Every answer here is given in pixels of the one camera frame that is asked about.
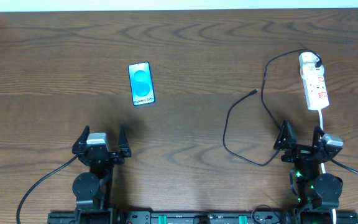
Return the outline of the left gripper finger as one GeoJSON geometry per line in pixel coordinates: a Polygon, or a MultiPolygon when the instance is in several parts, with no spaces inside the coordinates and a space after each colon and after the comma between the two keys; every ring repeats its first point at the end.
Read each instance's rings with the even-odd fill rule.
{"type": "Polygon", "coordinates": [[[120,148],[120,152],[123,154],[123,157],[131,157],[132,156],[132,151],[131,151],[129,143],[127,141],[123,124],[120,127],[118,146],[120,148]]]}
{"type": "Polygon", "coordinates": [[[74,154],[82,154],[85,151],[86,148],[86,141],[88,139],[88,136],[90,135],[90,127],[85,126],[83,132],[79,136],[79,138],[76,140],[72,147],[72,153],[74,154]]]}

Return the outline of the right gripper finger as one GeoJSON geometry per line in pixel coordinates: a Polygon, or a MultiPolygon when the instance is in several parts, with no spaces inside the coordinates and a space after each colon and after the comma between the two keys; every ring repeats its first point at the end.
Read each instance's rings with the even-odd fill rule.
{"type": "Polygon", "coordinates": [[[313,147],[319,147],[321,138],[324,136],[324,131],[321,129],[320,126],[316,126],[313,131],[313,141],[312,146],[313,147]]]}
{"type": "Polygon", "coordinates": [[[275,150],[286,151],[293,148],[296,142],[297,138],[289,120],[284,120],[273,148],[275,150]]]}

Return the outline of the blue Samsung Galaxy smartphone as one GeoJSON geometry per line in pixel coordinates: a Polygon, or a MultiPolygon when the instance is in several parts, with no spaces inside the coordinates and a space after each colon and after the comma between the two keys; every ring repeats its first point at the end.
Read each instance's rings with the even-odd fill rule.
{"type": "Polygon", "coordinates": [[[129,65],[128,72],[133,105],[142,106],[155,103],[150,64],[148,62],[142,62],[129,65]]]}

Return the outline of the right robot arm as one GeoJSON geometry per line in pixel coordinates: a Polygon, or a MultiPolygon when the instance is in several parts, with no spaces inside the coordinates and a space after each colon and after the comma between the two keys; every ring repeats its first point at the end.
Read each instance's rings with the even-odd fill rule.
{"type": "Polygon", "coordinates": [[[339,206],[343,181],[341,178],[320,171],[320,165],[333,159],[341,150],[342,139],[314,128],[310,146],[298,144],[289,121],[284,120],[273,146],[283,151],[283,162],[294,164],[290,182],[298,196],[298,206],[286,212],[285,223],[333,223],[332,211],[339,206]]]}

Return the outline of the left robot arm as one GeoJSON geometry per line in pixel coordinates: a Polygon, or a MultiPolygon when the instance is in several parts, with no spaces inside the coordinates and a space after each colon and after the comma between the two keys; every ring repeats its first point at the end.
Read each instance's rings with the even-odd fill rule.
{"type": "Polygon", "coordinates": [[[76,197],[76,223],[125,223],[124,212],[110,204],[112,173],[132,152],[124,127],[120,127],[119,150],[111,152],[106,133],[91,133],[86,126],[72,147],[72,153],[89,172],[80,174],[72,185],[76,197]]]}

